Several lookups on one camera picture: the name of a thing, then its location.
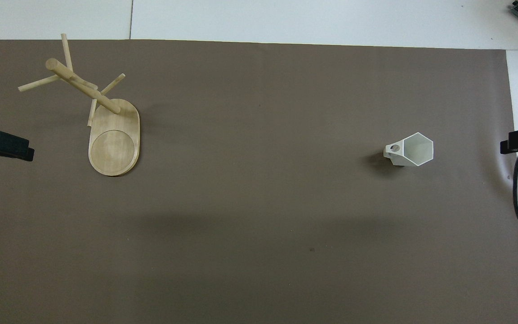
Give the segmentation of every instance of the oval wooden tray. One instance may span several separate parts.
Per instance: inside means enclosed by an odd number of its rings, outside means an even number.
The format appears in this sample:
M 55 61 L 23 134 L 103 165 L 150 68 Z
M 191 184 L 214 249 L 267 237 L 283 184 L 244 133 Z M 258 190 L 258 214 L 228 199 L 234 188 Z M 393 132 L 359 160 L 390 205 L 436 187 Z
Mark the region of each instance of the oval wooden tray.
M 139 157 L 140 123 L 135 106 L 123 99 L 111 99 L 121 107 L 119 114 L 100 105 L 95 111 L 89 135 L 89 162 L 108 176 L 125 174 Z

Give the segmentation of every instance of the hexagonal opening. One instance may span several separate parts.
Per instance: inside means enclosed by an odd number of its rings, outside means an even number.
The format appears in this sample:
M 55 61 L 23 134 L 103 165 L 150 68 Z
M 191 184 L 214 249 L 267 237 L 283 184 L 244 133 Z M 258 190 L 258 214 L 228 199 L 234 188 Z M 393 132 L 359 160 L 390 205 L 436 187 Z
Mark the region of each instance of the hexagonal opening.
M 415 133 L 403 140 L 403 156 L 417 166 L 433 160 L 433 141 L 421 133 Z

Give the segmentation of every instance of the wooden stand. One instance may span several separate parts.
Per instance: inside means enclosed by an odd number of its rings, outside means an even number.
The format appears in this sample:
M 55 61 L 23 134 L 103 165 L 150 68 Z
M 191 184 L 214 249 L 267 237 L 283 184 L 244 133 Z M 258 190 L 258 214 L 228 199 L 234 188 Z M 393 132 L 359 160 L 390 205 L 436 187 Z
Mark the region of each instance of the wooden stand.
M 109 99 L 105 95 L 125 77 L 120 74 L 101 92 L 97 86 L 87 82 L 73 72 L 67 37 L 61 34 L 67 66 L 50 58 L 45 67 L 55 73 L 45 79 L 18 87 L 19 91 L 30 90 L 56 80 L 64 80 L 92 99 L 89 112 L 89 162 L 100 174 L 123 175 L 135 166 L 139 157 L 140 123 L 135 106 L 123 99 Z

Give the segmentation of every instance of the white plastic holder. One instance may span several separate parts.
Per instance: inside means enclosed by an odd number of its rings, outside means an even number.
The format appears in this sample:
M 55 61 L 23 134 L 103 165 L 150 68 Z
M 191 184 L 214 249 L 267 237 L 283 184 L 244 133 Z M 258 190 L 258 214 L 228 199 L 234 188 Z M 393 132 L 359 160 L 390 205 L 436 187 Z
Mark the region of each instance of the white plastic holder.
M 417 132 L 385 145 L 383 156 L 390 158 L 394 166 L 418 167 L 433 160 L 433 141 Z

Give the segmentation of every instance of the white floor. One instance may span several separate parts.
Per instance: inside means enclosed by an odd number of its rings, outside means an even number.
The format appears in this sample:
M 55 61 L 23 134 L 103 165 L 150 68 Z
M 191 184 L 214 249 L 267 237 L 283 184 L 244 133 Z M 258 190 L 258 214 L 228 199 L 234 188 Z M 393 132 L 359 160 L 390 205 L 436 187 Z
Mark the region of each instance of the white floor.
M 0 39 L 185 39 L 506 49 L 518 129 L 510 0 L 0 0 Z

